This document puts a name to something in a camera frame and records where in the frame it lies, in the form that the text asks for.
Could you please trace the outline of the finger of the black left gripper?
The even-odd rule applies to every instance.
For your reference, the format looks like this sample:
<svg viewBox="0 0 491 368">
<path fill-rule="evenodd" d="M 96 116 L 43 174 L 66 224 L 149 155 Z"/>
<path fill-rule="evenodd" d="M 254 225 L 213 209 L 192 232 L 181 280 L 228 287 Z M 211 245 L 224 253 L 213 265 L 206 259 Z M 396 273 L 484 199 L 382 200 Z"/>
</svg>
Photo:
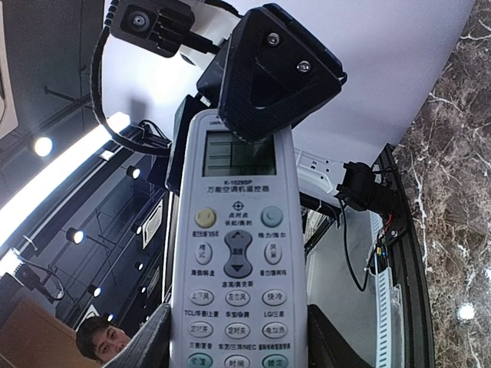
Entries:
<svg viewBox="0 0 491 368">
<path fill-rule="evenodd" d="M 189 125 L 198 112 L 199 99 L 186 95 L 174 116 L 173 141 L 165 180 L 166 188 L 174 194 L 180 193 Z"/>
<path fill-rule="evenodd" d="M 343 83 L 342 63 L 285 9 L 266 4 L 247 11 L 231 34 L 219 118 L 254 143 L 298 125 Z"/>
</svg>

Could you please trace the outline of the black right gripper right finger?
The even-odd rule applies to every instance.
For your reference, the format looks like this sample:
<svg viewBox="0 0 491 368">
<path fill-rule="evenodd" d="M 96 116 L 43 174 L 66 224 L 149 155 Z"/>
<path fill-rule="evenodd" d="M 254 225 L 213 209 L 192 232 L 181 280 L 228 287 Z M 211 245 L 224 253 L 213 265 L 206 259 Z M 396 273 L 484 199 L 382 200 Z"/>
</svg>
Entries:
<svg viewBox="0 0 491 368">
<path fill-rule="evenodd" d="M 322 310 L 308 305 L 308 367 L 369 368 Z"/>
</svg>

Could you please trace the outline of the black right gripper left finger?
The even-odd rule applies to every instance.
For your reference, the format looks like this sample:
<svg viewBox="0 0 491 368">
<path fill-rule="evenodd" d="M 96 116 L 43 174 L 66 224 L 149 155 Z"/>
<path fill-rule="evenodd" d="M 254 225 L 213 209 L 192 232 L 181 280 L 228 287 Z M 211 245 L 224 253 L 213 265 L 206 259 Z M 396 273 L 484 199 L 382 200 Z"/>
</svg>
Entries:
<svg viewBox="0 0 491 368">
<path fill-rule="evenodd" d="M 169 366 L 171 307 L 161 304 L 128 345 L 103 368 Z"/>
</svg>

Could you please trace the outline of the white air conditioner remote control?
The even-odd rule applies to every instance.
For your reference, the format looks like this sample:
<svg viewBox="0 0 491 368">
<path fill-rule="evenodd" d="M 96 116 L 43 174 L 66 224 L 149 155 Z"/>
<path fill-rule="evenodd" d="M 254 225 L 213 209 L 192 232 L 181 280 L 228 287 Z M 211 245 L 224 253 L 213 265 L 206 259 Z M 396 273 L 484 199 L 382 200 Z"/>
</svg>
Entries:
<svg viewBox="0 0 491 368">
<path fill-rule="evenodd" d="M 191 120 L 176 224 L 171 367 L 306 367 L 308 308 L 290 129 L 239 140 Z"/>
</svg>

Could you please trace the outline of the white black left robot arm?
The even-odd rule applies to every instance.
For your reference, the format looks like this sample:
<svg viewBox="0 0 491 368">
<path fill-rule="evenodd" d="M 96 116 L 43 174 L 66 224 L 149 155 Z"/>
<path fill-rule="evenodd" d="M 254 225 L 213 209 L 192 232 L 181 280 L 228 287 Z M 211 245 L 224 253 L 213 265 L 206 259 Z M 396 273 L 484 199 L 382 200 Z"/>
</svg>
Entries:
<svg viewBox="0 0 491 368">
<path fill-rule="evenodd" d="M 279 5 L 267 4 L 246 12 L 196 86 L 239 142 L 257 143 L 297 126 L 337 96 L 347 79 L 341 62 L 312 33 Z M 205 109 L 199 97 L 187 96 L 176 112 L 166 173 L 166 187 L 176 195 L 189 124 Z M 343 163 L 334 197 L 359 212 L 388 216 L 397 191 L 375 178 L 393 172 L 389 167 L 374 172 L 365 163 Z"/>
</svg>

